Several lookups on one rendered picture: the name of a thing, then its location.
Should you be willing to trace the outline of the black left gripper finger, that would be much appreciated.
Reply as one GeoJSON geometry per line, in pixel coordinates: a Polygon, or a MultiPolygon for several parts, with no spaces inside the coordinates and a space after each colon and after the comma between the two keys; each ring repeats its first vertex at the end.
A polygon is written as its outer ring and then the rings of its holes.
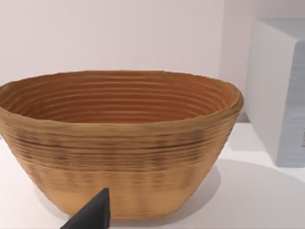
{"type": "Polygon", "coordinates": [[[110,196],[104,188],[71,217],[60,229],[109,229],[110,196]]]}

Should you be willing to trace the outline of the brown woven basket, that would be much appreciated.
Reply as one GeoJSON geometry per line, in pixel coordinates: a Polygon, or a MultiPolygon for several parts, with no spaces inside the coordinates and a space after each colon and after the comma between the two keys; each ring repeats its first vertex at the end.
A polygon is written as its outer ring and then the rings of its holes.
{"type": "Polygon", "coordinates": [[[197,190],[243,104],[235,85],[190,73],[53,73],[0,86],[0,134],[64,213],[108,188],[112,218],[152,219],[197,190]]]}

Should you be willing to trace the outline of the white and grey box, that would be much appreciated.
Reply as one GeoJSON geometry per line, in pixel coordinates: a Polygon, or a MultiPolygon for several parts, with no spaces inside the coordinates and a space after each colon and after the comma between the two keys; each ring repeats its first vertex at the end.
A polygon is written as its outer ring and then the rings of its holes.
{"type": "Polygon", "coordinates": [[[276,166],[305,167],[305,18],[254,23],[244,109],[276,166]]]}

